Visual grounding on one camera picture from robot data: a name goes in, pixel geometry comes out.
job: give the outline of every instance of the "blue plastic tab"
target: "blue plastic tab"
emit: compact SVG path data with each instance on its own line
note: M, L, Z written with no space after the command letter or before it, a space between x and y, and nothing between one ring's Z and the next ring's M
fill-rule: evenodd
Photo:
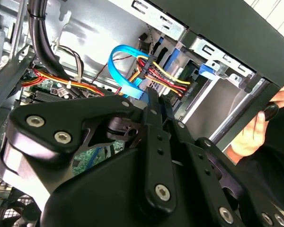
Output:
M122 87L121 92L125 95L129 95L131 97L139 99L141 95L144 93L143 90L138 88L138 85L141 83L141 79L136 79L135 83L129 82L126 78L122 76L122 74L117 70L113 56L116 52L124 52L127 54L130 54L131 56L137 58L139 55L143 55L146 57L149 57L149 55L138 51L131 46L127 45L120 45L113 49L111 52L109 58L108 58L108 70L111 76L114 78L114 80L119 84L120 87Z
M215 71L212 68L210 68L207 65L205 65L205 64L202 64L200 66L199 74L201 76L204 76L204 77L210 79L210 80L214 80L215 77L216 77Z

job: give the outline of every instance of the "silver metal panel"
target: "silver metal panel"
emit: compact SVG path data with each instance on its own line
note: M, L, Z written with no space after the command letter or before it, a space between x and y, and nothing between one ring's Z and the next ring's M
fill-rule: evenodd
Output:
M144 0L109 1L130 14L135 15L137 18L148 23L174 40L180 40L186 32L186 28L182 24Z
M245 77L247 77L249 74L254 75L254 72L252 70L248 69L237 60L228 56L225 52L220 50L218 47L212 45L205 39L198 37L194 41L190 49L207 60L222 62L223 64L227 65L228 67L231 67L233 70Z

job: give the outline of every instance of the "yellow wire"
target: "yellow wire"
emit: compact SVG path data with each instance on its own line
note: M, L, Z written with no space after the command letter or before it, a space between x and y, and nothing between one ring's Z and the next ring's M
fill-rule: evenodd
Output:
M145 77L146 77L147 79L150 79L151 81L154 81L154 82L156 82L156 83L158 83L158 84L161 84L161 85L163 85L164 87L167 87L168 89L170 89L171 91L173 91L173 92L179 94L175 89L173 89L173 88L167 86L166 84L163 84L163 83L161 83L160 81L158 81L158 80L156 80L156 79L152 79L152 78L150 78L150 77L148 77L148 76L145 76Z
M132 82L134 79L137 78L137 76L140 74L140 71L136 71L136 73L130 78L129 82Z
M136 79L139 74L140 74L140 71L137 70L136 73L129 79L129 82L133 82L134 79Z
M65 82L64 80L60 80L60 79L55 79L55 78L53 78L53 77L51 77L51 76L48 76L48 75L46 75L46 74L44 74L43 72L38 72L38 73L40 73L40 75L41 76L43 76L43 77L45 77L45 78L48 78L48 79L51 79L51 80L53 80L53 81L56 81L56 82L58 82L58 83L63 83L63 84L68 84L68 82ZM90 88L90 87L87 87L87 86L84 86L84 85L77 85L77 84L73 84L75 87L82 87L82 88L85 88L85 89L88 89L88 90L91 90L92 92L95 92L95 93L98 93L97 91L95 91L95 90L93 90L92 88Z
M137 57L137 59L139 58L143 58L143 59L148 59L148 57L146 56L143 56L143 55L139 55ZM182 81L182 80L179 80L179 79L176 79L174 78L173 76L171 76L169 73L167 73L164 69L161 68L160 65L158 65L155 61L152 62L165 76L167 76L169 79L173 80L173 81L176 81L180 84L190 84L190 82L187 82L187 81Z

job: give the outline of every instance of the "wire bundle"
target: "wire bundle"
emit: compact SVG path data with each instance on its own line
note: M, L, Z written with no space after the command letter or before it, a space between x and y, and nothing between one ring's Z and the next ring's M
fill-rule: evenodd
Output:
M84 63L83 63L80 55L67 46L60 45L59 49L64 51L65 53L67 53L69 55L72 55L75 58L76 65L77 65L77 71L78 71L78 82L81 82L81 79L83 77L83 72L84 72Z
M40 77L31 78L28 81L22 81L21 85L22 85L22 87L30 87L30 86L34 86L34 85L40 84L44 80L45 80L44 78L40 78Z
M90 91L92 91L92 92L94 92L94 93L96 93L100 96L105 95L99 89L97 89L95 86L92 86L92 85L89 85L89 84L84 84L84 83L79 83L79 82L75 82L75 81L71 81L71 80L61 79L61 78L52 76L52 75L50 75L50 74L48 74L44 71L40 71L40 70L33 69L33 71L38 76L38 79L41 82L45 79L50 79L50 80L56 81L58 83L65 84L65 85L67 85L67 87L74 86L74 87L84 88L84 89L90 90Z
M56 59L48 42L45 27L45 11L47 0L30 0L27 6L29 12L29 31L36 56L51 74L69 80L70 76L64 71L62 65ZM84 97L82 92L75 87L68 89L62 85L74 98Z
M142 71L142 68L145 66L148 57L138 56L138 74ZM171 91L175 92L178 96L182 97L183 94L187 91L187 85L190 82L181 81L179 79L174 78L170 74L168 74L164 69L162 69L155 61L152 62L152 65L148 69L148 75L145 76L147 79L161 84L164 87L167 87Z

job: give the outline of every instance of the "metal bracket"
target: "metal bracket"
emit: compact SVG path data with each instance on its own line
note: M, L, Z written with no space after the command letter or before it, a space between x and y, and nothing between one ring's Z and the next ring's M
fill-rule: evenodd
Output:
M19 55L27 48L25 46L18 52L16 57L9 61L3 69L0 70L0 107L2 103L7 99L13 87L18 83L24 72L27 70L32 56L32 53L19 62Z

